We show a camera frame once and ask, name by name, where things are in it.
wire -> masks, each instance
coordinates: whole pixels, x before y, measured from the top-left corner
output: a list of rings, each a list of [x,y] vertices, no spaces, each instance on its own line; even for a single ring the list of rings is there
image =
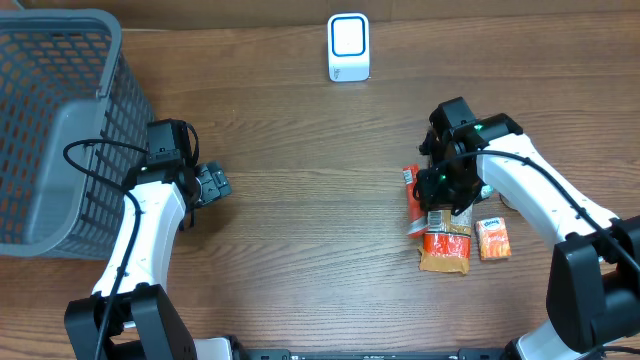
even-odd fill
[[[131,194],[123,186],[105,178],[102,175],[99,175],[95,171],[91,171],[83,168],[82,166],[78,165],[78,163],[71,160],[71,158],[69,157],[69,150],[71,150],[72,148],[80,145],[94,145],[94,144],[108,144],[108,145],[121,146],[128,149],[133,149],[145,154],[147,153],[147,150],[134,145],[129,145],[119,141],[106,140],[106,139],[87,139],[87,140],[75,141],[65,146],[64,150],[62,150],[62,156],[64,156],[64,159],[69,163],[69,165],[73,166],[75,169],[77,169],[81,173],[86,174],[87,176],[92,177],[93,179],[105,185],[111,186],[116,190],[122,192],[126,197],[129,198],[129,200],[131,200],[131,203],[133,203],[133,207],[136,210],[135,221],[133,223],[133,230],[131,231],[131,237],[129,239],[129,243],[127,244],[127,248],[124,252],[124,256],[122,257],[122,262],[120,263],[120,267],[116,271],[116,279],[113,283],[113,287],[111,288],[111,293],[109,294],[109,299],[107,300],[107,305],[105,306],[104,314],[102,316],[102,323],[100,324],[100,329],[98,330],[98,339],[96,342],[96,350],[95,350],[93,359],[100,360],[100,357],[102,355],[102,345],[104,344],[104,339],[106,338],[106,335],[107,335],[107,329],[109,328],[109,318],[111,316],[111,312],[113,311],[113,307],[115,305],[115,299],[116,299],[116,295],[118,294],[118,288],[120,287],[120,283],[122,283],[122,279],[124,278],[125,270],[127,268],[127,264],[129,263],[129,258],[131,257],[131,253],[133,252],[133,245],[135,244],[136,237],[138,236],[138,230],[140,229],[140,217],[142,215],[142,210],[140,210],[140,204],[138,203],[138,200],[136,200],[135,196],[133,196],[133,194]]]
[[[551,185],[553,185],[556,188],[556,190],[558,190],[560,195],[562,195],[562,197],[565,198],[565,200],[567,200],[567,202],[576,210],[578,215],[580,215],[580,217],[584,218],[584,220],[589,225],[591,225],[591,227],[593,227],[596,230],[598,235],[600,235],[601,237],[605,238],[609,242],[609,244],[616,250],[616,252],[624,259],[624,261],[629,266],[631,266],[631,268],[635,272],[640,274],[640,266],[633,259],[633,257],[631,257],[631,255],[629,255],[629,253],[625,249],[623,249],[622,246],[620,246],[620,244],[618,244],[618,242],[613,237],[611,237],[611,235],[609,235],[595,220],[593,220],[593,218],[589,215],[589,213],[587,213],[585,208],[581,207],[578,204],[578,202],[575,201],[571,197],[571,195],[569,195],[569,193],[564,189],[564,187],[562,187],[562,185],[558,182],[558,180],[556,180],[553,177],[553,175],[551,175],[542,166],[536,164],[535,162],[533,162],[528,157],[522,157],[522,156],[519,156],[519,155],[516,155],[516,154],[509,153],[509,152],[496,151],[496,150],[472,151],[472,152],[468,152],[468,153],[458,154],[458,155],[455,155],[454,157],[452,157],[450,159],[443,160],[443,161],[439,162],[438,164],[430,167],[427,171],[429,171],[430,173],[435,173],[435,172],[437,172],[438,169],[440,169],[442,167],[446,167],[452,161],[460,160],[460,159],[464,159],[464,158],[469,158],[469,157],[474,157],[474,156],[478,156],[478,155],[494,155],[494,156],[501,156],[501,157],[511,158],[511,159],[514,159],[514,160],[521,161],[525,165],[529,165],[532,168],[534,168],[535,170],[537,170],[542,176],[544,176],[547,180],[549,180]]]
[[[603,346],[600,350],[604,352],[623,352],[627,354],[640,355],[640,349],[634,349],[626,346]]]

wooden surface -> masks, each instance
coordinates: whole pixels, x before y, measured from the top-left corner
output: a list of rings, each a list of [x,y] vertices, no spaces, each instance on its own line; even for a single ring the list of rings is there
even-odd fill
[[[325,24],[361,12],[371,21],[640,10],[636,0],[21,0],[27,8],[96,8],[136,29],[212,29]]]
[[[503,346],[546,318],[551,254],[493,197],[513,257],[418,271],[401,168],[438,103],[511,115],[587,196],[640,203],[640,13],[374,24],[364,83],[328,81],[323,26],[128,33],[158,117],[194,124],[231,197],[176,239],[169,296],[191,334],[295,351]],[[68,359],[70,300],[105,263],[0,259],[0,358]],[[622,341],[640,346],[640,338]]]

